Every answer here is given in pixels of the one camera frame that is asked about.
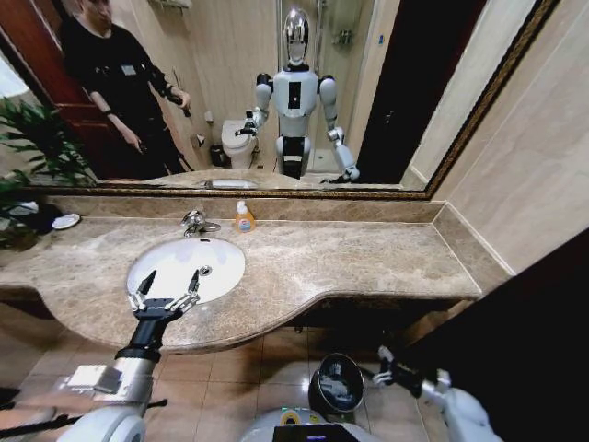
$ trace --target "white soap dish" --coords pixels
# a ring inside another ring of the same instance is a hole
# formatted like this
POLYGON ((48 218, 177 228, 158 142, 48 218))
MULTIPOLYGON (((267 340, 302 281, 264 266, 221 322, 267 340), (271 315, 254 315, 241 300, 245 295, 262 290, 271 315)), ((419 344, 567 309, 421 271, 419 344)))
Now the white soap dish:
POLYGON ((52 222, 52 227, 55 230, 66 230, 67 228, 75 226, 80 222, 82 217, 78 214, 70 214, 66 216, 60 216, 55 218, 52 222))

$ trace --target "bathroom sink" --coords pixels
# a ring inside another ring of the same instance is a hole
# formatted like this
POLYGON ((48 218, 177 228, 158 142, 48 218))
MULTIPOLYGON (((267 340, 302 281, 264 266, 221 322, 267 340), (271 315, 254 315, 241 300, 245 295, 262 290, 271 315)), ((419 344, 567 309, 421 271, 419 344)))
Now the bathroom sink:
POLYGON ((198 304, 202 304, 226 295, 237 285, 246 269, 246 258, 239 247, 220 239, 177 239, 139 257, 127 276, 127 290, 135 293, 139 284, 157 270, 147 298, 181 297, 197 269, 201 270, 198 304))

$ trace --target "silver robot face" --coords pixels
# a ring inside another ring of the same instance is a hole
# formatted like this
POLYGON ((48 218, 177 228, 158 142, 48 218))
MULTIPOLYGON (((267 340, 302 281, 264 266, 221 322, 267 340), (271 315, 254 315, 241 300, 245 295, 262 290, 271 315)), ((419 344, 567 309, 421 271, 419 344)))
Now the silver robot face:
POLYGON ((284 42, 288 52, 288 63, 298 66, 305 60, 309 44, 309 20, 303 9, 294 7, 284 22, 284 42))

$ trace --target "chrome faucet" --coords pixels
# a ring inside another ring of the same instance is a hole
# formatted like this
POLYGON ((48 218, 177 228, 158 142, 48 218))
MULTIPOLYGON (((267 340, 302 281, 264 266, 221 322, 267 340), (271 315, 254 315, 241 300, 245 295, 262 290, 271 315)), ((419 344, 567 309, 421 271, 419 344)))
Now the chrome faucet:
POLYGON ((198 210, 191 210, 182 219, 182 226, 187 227, 184 232, 184 237, 192 238, 195 233, 199 232, 216 232, 221 229, 221 226, 215 223, 210 223, 204 219, 204 213, 198 210))

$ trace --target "door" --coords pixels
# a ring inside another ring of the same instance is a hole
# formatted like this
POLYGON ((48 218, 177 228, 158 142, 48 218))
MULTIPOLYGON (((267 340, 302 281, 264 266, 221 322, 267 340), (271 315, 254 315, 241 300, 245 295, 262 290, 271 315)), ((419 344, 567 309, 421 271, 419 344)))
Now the door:
POLYGON ((364 133, 360 182, 398 184, 486 0, 401 0, 364 133))
POLYGON ((36 95, 53 105, 79 137, 92 171, 101 180, 140 179, 138 154, 65 72, 50 30, 58 29, 63 17, 52 9, 52 2, 0 0, 0 10, 3 52, 36 95))

